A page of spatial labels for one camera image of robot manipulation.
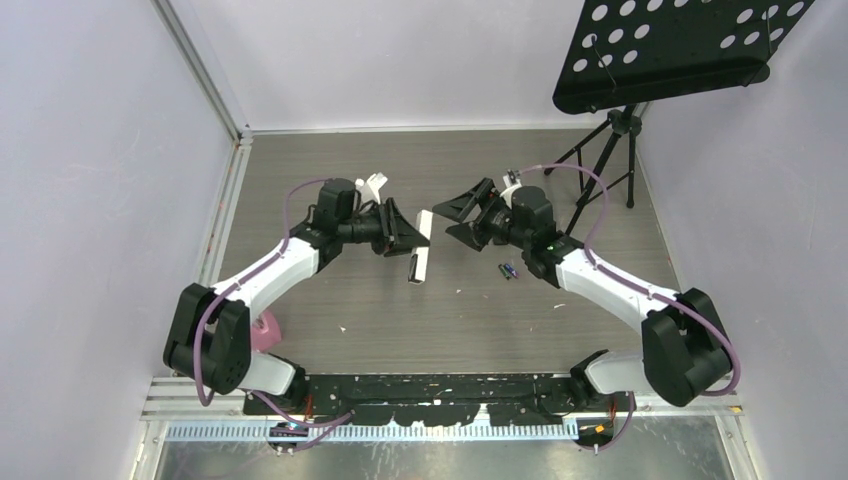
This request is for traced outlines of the white silver prism bar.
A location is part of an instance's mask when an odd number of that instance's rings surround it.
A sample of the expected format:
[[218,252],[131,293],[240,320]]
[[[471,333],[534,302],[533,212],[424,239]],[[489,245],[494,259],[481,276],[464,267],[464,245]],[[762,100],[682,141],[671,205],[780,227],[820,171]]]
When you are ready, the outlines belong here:
[[[417,217],[415,228],[427,240],[431,238],[433,224],[433,213],[429,210],[421,210]],[[408,282],[419,285],[426,281],[429,260],[429,246],[418,246],[412,250]]]

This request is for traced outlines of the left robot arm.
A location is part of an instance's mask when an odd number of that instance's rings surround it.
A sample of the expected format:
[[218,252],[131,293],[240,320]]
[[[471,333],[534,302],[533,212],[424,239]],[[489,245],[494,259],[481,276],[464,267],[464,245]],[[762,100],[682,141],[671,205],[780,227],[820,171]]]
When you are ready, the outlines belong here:
[[295,285],[321,272],[347,244],[368,244],[383,257],[409,255],[409,280],[426,278],[433,214],[408,221],[395,200],[380,194],[381,173],[365,180],[316,180],[317,200],[306,218],[286,225],[280,243],[231,278],[193,283],[181,293],[163,361],[195,382],[202,405],[234,390],[260,391],[280,412],[298,412],[307,398],[294,363],[253,344],[254,322]]

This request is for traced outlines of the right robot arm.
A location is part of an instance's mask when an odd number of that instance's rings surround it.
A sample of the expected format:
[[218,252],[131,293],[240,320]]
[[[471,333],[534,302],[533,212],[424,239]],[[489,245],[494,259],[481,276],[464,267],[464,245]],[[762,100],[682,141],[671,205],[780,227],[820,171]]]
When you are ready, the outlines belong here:
[[571,397],[580,408],[596,410],[611,394],[632,391],[652,391],[683,407],[733,372],[729,340],[706,293],[658,287],[603,261],[557,228],[541,188],[515,184],[500,192],[485,178],[433,212],[452,221],[448,235],[474,250],[520,249],[533,276],[593,302],[639,334],[640,350],[600,350],[571,368]]

